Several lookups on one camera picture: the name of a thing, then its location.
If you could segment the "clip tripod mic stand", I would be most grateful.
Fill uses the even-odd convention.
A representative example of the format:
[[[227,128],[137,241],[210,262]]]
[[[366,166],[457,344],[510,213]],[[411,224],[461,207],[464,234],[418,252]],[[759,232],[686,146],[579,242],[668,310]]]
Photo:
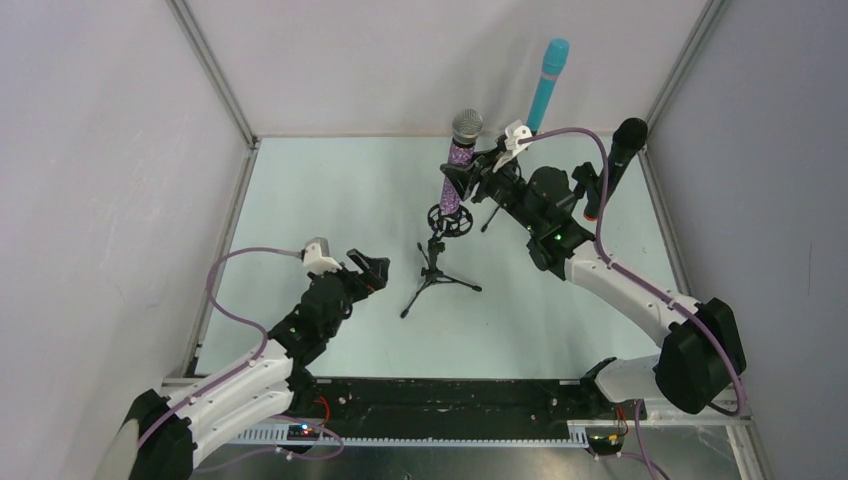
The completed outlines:
[[[506,135],[505,135],[505,134],[501,134],[500,136],[498,136],[498,137],[497,137],[497,145],[496,145],[496,148],[497,148],[498,150],[501,150],[501,149],[504,149],[504,148],[505,148],[505,139],[506,139]],[[513,174],[515,174],[517,177],[522,177],[522,176],[523,176],[522,166],[521,166],[521,164],[520,164],[520,162],[519,162],[518,158],[513,159],[513,160],[512,160],[512,161],[511,161],[511,162],[507,165],[507,167],[508,167],[508,168],[511,170],[511,172],[512,172]],[[489,226],[490,226],[491,222],[494,220],[494,217],[498,214],[498,212],[499,212],[500,210],[501,210],[501,206],[500,206],[500,205],[497,205],[497,206],[496,206],[496,207],[492,210],[492,212],[490,213],[490,215],[488,216],[488,218],[486,219],[486,221],[484,222],[484,224],[483,224],[483,225],[482,225],[482,227],[480,228],[480,232],[481,232],[481,233],[485,233],[485,232],[489,229]]]

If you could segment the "purple glitter microphone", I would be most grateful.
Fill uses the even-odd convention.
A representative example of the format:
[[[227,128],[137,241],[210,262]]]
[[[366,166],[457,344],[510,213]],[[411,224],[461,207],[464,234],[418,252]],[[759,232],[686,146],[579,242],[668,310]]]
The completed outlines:
[[[452,142],[447,163],[452,166],[465,166],[471,162],[476,140],[483,129],[481,114],[474,109],[463,109],[452,120]],[[439,201],[442,215],[453,215],[460,206],[461,197],[450,180],[445,177]]]

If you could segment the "round base mic stand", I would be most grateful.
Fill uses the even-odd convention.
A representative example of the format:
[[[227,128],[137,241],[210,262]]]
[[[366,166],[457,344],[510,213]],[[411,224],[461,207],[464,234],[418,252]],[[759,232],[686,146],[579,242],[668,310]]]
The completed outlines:
[[[595,221],[600,210],[601,180],[590,162],[577,166],[572,178],[576,181],[574,195],[577,198],[586,198],[583,215],[589,221]]]

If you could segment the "light blue microphone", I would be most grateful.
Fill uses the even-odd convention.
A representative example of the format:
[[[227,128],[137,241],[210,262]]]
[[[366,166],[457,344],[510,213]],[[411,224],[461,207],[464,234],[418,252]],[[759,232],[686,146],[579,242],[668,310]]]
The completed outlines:
[[[536,134],[541,127],[559,75],[566,65],[569,51],[570,43],[564,38],[552,39],[546,48],[526,119],[526,126],[533,134]]]

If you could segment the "black microphone orange tip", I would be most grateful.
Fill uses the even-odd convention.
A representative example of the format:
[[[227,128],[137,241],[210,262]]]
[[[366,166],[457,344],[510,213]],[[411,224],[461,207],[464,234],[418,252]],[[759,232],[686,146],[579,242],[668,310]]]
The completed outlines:
[[[607,185],[607,200],[611,199],[630,162],[645,146],[647,136],[646,121],[637,117],[624,120],[613,133],[607,156],[608,166],[598,174],[602,184],[601,194],[604,185]]]

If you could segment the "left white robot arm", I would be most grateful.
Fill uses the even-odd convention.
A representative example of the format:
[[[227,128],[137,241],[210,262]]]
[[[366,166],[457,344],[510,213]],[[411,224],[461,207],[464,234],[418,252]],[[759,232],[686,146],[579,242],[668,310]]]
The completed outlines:
[[[308,366],[322,355],[353,313],[355,303],[386,287],[390,261],[351,249],[350,270],[330,254],[321,237],[297,251],[268,248],[293,257],[309,285],[292,311],[273,328],[210,303],[224,316],[255,329],[258,343],[223,370],[170,395],[140,394],[124,423],[136,431],[129,479],[187,479],[219,447],[261,421],[287,412],[314,384]]]

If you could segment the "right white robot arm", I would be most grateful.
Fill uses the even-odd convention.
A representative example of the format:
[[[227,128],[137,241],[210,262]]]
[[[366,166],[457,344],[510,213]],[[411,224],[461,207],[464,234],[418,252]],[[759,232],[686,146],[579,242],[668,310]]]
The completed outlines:
[[[747,361],[731,307],[640,276],[605,249],[599,230],[587,230],[572,216],[574,201],[587,196],[596,208],[593,218],[602,221],[610,194],[638,151],[615,146],[604,153],[601,173],[583,164],[571,176],[544,166],[523,179],[499,166],[503,155],[493,150],[473,155],[466,165],[445,163],[440,170],[461,199],[490,198],[528,231],[526,248],[539,270],[591,292],[659,347],[654,357],[615,360],[600,369],[594,382],[607,400],[659,394],[689,414],[711,408],[741,416],[748,406],[741,381]]]

